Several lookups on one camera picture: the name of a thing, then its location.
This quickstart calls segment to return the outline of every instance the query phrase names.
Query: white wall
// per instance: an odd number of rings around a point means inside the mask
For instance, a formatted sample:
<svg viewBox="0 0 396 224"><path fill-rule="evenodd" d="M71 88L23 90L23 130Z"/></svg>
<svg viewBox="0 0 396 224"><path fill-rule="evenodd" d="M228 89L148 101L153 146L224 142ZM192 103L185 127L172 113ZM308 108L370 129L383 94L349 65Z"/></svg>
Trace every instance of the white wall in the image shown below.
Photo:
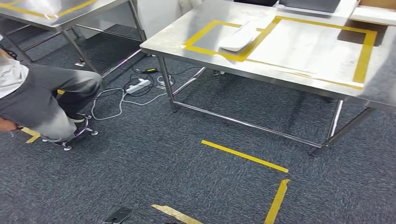
<svg viewBox="0 0 396 224"><path fill-rule="evenodd" d="M137 3L139 18L147 38L152 37L182 15L179 0L137 0ZM127 2L103 12L95 18L86 20L81 24L99 29L107 29L115 24L136 27ZM81 32L86 38L90 38L98 33L83 28L81 28Z"/></svg>

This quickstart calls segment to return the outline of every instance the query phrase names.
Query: cardboard box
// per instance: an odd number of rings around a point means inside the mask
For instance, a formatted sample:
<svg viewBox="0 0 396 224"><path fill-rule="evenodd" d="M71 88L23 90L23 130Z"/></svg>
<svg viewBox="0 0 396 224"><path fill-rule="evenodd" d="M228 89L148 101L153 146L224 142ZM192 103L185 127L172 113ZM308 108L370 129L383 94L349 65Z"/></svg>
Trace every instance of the cardboard box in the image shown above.
<svg viewBox="0 0 396 224"><path fill-rule="evenodd" d="M396 0L360 0L360 5L396 10Z"/></svg>

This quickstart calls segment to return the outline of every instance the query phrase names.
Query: table top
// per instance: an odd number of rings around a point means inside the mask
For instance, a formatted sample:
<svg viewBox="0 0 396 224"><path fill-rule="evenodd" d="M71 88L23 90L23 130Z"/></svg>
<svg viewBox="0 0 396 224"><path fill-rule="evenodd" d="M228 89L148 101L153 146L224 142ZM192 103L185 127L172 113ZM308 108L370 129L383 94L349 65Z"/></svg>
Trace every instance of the table top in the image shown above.
<svg viewBox="0 0 396 224"><path fill-rule="evenodd" d="M86 16L128 0L0 0L0 13L11 20L47 30L65 30Z"/></svg>
<svg viewBox="0 0 396 224"><path fill-rule="evenodd" d="M237 54L219 48L247 21L258 37ZM141 49L235 75L396 111L396 28L348 28L348 18L207 0ZM363 35L355 40L356 34Z"/></svg>

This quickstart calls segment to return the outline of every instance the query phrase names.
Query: chair base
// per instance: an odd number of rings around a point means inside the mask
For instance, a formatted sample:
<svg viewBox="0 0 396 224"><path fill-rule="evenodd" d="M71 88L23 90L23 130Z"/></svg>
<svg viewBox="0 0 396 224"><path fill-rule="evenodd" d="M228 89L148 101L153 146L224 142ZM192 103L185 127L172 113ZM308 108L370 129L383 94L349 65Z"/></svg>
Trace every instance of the chair base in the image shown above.
<svg viewBox="0 0 396 224"><path fill-rule="evenodd" d="M90 132L90 133L91 133L91 136L96 136L96 135L98 135L98 134L99 134L98 131L94 131L94 130L92 130L92 129L90 129L90 128L88 127L88 125L89 125L88 120L91 119L92 116L91 116L91 115L85 115L85 114L82 114L82 115L85 117L85 119L84 119L84 125L83 125L81 128L78 128L78 129L76 130L76 132L75 132L75 138L78 137L78 136L80 136L80 135L82 135L82 133L84 133L84 132ZM64 150L64 151L70 151L70 150L73 149L73 147L70 145L69 142L62 142L59 146L63 147L63 150Z"/></svg>

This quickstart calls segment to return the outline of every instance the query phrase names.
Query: laptop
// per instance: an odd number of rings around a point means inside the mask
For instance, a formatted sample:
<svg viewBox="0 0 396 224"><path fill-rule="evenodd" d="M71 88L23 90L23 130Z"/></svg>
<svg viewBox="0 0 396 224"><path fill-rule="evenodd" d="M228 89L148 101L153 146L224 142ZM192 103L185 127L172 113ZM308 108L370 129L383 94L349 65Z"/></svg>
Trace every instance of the laptop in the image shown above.
<svg viewBox="0 0 396 224"><path fill-rule="evenodd" d="M286 7L334 13L339 2L340 0L280 0L279 4Z"/></svg>

